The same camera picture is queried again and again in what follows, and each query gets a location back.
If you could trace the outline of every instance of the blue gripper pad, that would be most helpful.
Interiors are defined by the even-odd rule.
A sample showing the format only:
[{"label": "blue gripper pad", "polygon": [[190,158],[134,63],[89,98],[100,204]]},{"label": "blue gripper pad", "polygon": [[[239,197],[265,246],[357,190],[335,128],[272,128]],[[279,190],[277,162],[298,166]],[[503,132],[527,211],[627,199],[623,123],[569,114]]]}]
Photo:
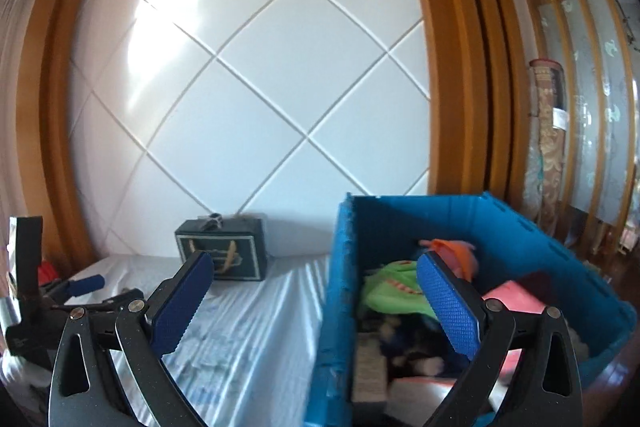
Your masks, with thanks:
[{"label": "blue gripper pad", "polygon": [[171,296],[151,324],[150,347],[158,357],[172,353],[178,347],[212,282],[213,260],[210,255],[203,253],[191,269],[178,280]]},{"label": "blue gripper pad", "polygon": [[70,298],[79,297],[102,288],[104,288],[104,277],[102,275],[92,275],[76,281],[70,280],[66,287],[66,294]]},{"label": "blue gripper pad", "polygon": [[478,319],[429,255],[418,259],[417,278],[453,349],[473,360],[480,348]]}]

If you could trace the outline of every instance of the metal screw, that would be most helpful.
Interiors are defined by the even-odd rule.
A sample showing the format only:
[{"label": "metal screw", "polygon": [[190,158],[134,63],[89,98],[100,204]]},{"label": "metal screw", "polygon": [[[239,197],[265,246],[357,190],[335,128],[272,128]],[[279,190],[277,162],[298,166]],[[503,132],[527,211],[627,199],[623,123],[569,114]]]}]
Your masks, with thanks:
[{"label": "metal screw", "polygon": [[142,299],[136,299],[134,301],[131,301],[127,308],[129,308],[130,312],[135,313],[135,312],[139,312],[144,307],[145,307],[145,301],[143,301]]},{"label": "metal screw", "polygon": [[555,306],[549,306],[549,308],[546,309],[546,314],[554,319],[559,319],[561,315],[560,310]]},{"label": "metal screw", "polygon": [[69,313],[71,320],[78,320],[84,317],[84,308],[73,308],[71,313]]},{"label": "metal screw", "polygon": [[498,299],[487,299],[484,301],[484,305],[492,312],[499,312],[502,309],[502,302]]}]

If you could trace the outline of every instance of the green gift box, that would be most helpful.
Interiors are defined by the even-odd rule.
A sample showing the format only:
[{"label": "green gift box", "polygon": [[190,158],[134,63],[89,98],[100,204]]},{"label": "green gift box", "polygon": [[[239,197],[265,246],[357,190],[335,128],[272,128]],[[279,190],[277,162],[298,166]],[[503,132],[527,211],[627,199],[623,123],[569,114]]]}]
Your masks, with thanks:
[{"label": "green gift box", "polygon": [[188,219],[175,231],[180,258],[199,251],[213,259],[214,279],[262,281],[267,272],[262,220],[257,217],[231,217],[219,214]]}]

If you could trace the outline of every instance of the curtain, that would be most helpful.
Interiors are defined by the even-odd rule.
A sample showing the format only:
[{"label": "curtain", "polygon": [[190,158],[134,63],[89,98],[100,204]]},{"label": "curtain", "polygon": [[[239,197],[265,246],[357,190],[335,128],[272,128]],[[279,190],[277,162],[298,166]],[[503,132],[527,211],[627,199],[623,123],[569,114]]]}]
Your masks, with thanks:
[{"label": "curtain", "polygon": [[20,50],[15,39],[24,3],[25,0],[0,0],[0,248],[3,250],[8,242],[9,216],[16,212],[10,175],[10,155],[15,151],[9,138],[14,133],[12,84],[15,73],[12,64]]}]

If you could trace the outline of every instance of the black device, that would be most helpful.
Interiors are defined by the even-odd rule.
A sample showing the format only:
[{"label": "black device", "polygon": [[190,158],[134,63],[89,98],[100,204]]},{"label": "black device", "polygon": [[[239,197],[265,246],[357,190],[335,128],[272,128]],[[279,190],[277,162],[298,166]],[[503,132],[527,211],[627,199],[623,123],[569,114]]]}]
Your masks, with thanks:
[{"label": "black device", "polygon": [[[146,301],[139,293],[128,293],[111,302],[66,307],[39,298],[29,286],[33,274],[20,277],[20,267],[37,267],[28,257],[40,258],[42,221],[38,227],[38,219],[18,222],[17,233],[24,240],[16,242],[16,257],[21,260],[17,285],[20,310],[30,317],[20,330],[29,335],[24,345],[58,342],[49,399],[50,427],[142,425],[122,389],[110,349],[123,351],[160,427],[204,427],[161,356],[175,350],[212,282],[210,255],[201,251],[188,257],[176,275],[164,280]],[[511,312],[497,299],[483,301],[436,254],[425,253],[418,265],[418,281],[425,295],[438,316],[448,317],[443,327],[452,345],[472,358],[426,427],[473,425],[508,350],[518,348],[523,354],[491,425],[582,425],[577,363],[558,309],[549,307],[540,315]],[[22,292],[24,281],[31,293]]]}]

